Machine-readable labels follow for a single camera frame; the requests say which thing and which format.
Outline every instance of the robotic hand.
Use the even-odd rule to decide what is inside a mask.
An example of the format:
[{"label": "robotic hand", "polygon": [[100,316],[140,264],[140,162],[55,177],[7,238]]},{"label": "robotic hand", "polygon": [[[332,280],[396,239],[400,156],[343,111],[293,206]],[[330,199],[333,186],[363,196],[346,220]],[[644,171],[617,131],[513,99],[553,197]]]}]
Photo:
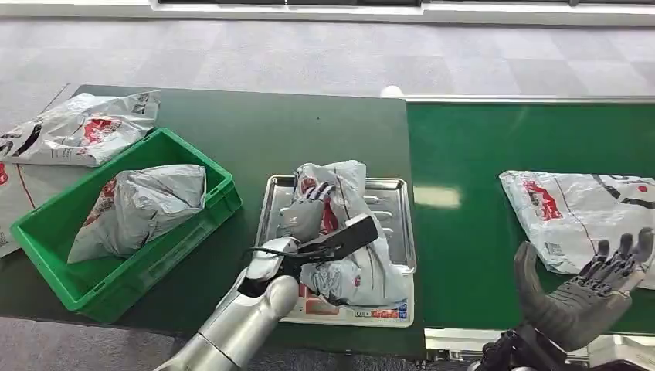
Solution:
[{"label": "robotic hand", "polygon": [[485,345],[482,362],[471,369],[574,369],[563,351],[588,345],[621,318],[632,304],[630,292],[646,276],[652,252],[651,228],[640,231],[634,246],[631,234],[622,235],[609,259],[609,242],[602,240],[577,276],[545,294],[535,271],[536,249],[523,242],[514,256],[514,275],[524,321]]},{"label": "robotic hand", "polygon": [[325,196],[334,187],[308,189],[284,213],[277,237],[253,247],[249,266],[214,313],[173,358],[155,371],[226,371],[243,368],[294,308],[304,264],[340,260],[378,238],[370,216],[320,236]]}]

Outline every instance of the green plastic crate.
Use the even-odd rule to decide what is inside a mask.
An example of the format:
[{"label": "green plastic crate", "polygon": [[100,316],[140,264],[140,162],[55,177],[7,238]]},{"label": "green plastic crate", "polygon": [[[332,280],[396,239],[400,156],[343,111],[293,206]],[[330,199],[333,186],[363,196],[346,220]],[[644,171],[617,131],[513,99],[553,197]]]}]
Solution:
[{"label": "green plastic crate", "polygon": [[[205,209],[129,259],[66,259],[100,189],[118,172],[161,165],[205,166]],[[239,207],[232,175],[189,143],[159,128],[12,225],[12,234],[70,311],[116,321]]]}]

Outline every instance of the metal tray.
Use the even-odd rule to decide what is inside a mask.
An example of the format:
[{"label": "metal tray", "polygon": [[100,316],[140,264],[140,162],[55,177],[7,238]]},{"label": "metal tray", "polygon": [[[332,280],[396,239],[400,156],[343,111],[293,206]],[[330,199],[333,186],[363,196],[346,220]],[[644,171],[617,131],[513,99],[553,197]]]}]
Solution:
[{"label": "metal tray", "polygon": [[[257,246],[275,238],[280,211],[291,204],[294,186],[292,175],[273,175],[268,179],[255,241]],[[364,198],[385,231],[391,262],[401,267],[403,273],[413,273],[416,253],[407,183],[402,179],[367,178]]]}]

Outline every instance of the white plastic mailer bag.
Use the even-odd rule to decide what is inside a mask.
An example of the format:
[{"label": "white plastic mailer bag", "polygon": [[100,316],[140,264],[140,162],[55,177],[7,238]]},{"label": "white plastic mailer bag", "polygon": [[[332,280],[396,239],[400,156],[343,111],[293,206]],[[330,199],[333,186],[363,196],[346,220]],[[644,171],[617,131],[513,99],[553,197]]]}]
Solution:
[{"label": "white plastic mailer bag", "polygon": [[159,95],[76,95],[0,135],[0,162],[102,165],[154,128]]},{"label": "white plastic mailer bag", "polygon": [[205,207],[205,168],[167,165],[119,172],[100,191],[68,263],[129,257]]},{"label": "white plastic mailer bag", "polygon": [[[577,274],[598,242],[655,227],[655,179],[624,175],[507,171],[503,189],[549,271]],[[640,287],[655,289],[649,269]]]},{"label": "white plastic mailer bag", "polygon": [[9,232],[18,218],[143,138],[159,104],[158,91],[80,94],[0,134],[0,257],[19,249]]},{"label": "white plastic mailer bag", "polygon": [[300,282],[330,304],[350,308],[392,307],[406,299],[406,280],[392,264],[385,234],[364,199],[366,165],[354,160],[302,165],[296,171],[294,199],[322,182],[334,185],[326,199],[322,233],[334,232],[346,220],[366,213],[373,216],[380,237],[343,260],[305,264]]},{"label": "white plastic mailer bag", "polygon": [[20,217],[86,175],[83,166],[19,165],[0,162],[0,257],[20,248],[9,227]]}]

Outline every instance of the green table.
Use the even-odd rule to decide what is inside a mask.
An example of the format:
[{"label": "green table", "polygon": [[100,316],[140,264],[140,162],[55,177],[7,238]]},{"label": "green table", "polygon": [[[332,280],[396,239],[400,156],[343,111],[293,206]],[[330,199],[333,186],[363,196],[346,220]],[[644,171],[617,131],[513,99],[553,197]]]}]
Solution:
[{"label": "green table", "polygon": [[[407,114],[427,328],[505,329],[519,319],[512,258],[525,235],[500,173],[655,176],[655,100],[427,98],[409,100]],[[539,265],[546,290],[566,279]],[[655,333],[655,291],[633,298],[613,330]]]},{"label": "green table", "polygon": [[[141,90],[85,86],[78,92],[124,96]],[[354,158],[368,166],[369,176],[412,181],[401,100],[164,89],[157,125],[230,171],[243,207],[121,317],[119,327],[195,333],[232,286],[243,249],[254,243],[273,174],[291,174],[305,162]],[[416,290],[420,294],[418,278]],[[405,329],[281,324],[268,344],[419,359],[421,314],[417,300],[416,320]],[[92,323],[59,303],[22,252],[2,261],[0,315]]]}]

